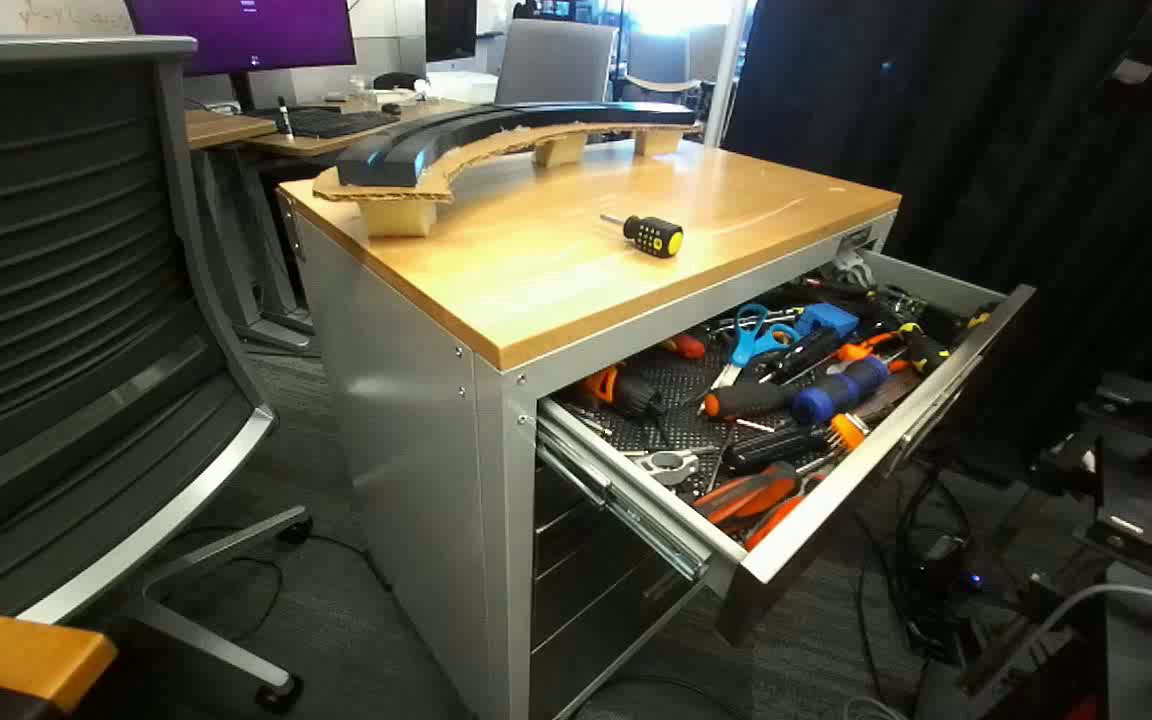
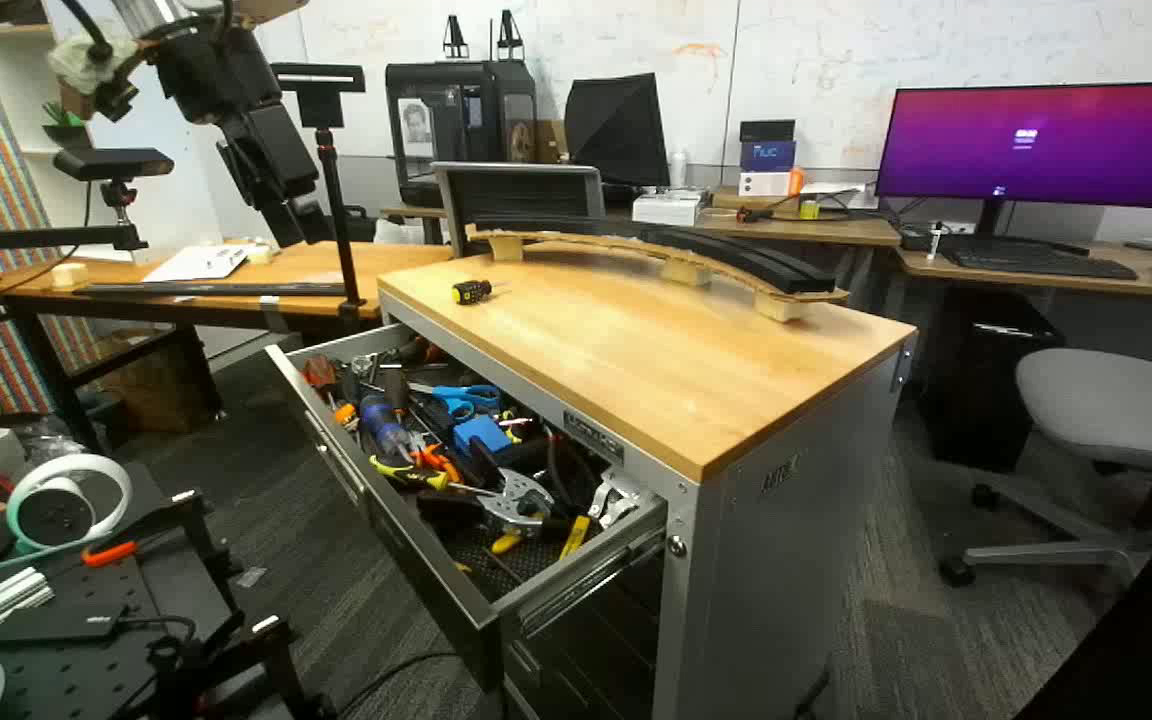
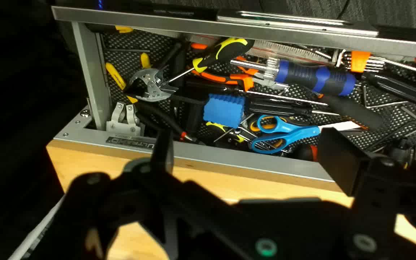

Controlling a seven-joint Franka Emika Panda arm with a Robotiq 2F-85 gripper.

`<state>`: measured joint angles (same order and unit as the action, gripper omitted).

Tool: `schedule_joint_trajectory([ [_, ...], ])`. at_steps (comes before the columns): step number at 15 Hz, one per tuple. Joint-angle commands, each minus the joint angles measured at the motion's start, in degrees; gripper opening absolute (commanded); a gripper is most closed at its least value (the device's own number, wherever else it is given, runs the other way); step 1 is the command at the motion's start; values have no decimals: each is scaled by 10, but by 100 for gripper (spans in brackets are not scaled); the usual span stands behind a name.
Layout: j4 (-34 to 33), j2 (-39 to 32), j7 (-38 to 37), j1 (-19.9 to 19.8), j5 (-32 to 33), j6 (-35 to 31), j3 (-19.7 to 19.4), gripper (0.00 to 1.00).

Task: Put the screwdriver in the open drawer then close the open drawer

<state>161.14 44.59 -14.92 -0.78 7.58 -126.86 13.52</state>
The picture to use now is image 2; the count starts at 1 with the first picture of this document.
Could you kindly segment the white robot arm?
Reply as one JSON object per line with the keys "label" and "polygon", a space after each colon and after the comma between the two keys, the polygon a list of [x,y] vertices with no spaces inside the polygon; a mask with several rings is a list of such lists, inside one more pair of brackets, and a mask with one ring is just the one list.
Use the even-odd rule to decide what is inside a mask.
{"label": "white robot arm", "polygon": [[217,153],[269,233],[281,244],[308,235],[304,195],[319,173],[252,37],[304,0],[110,0],[116,27],[85,0],[58,4],[78,25],[46,53],[68,113],[119,120],[135,94],[133,71],[148,63],[187,123],[221,132]]}

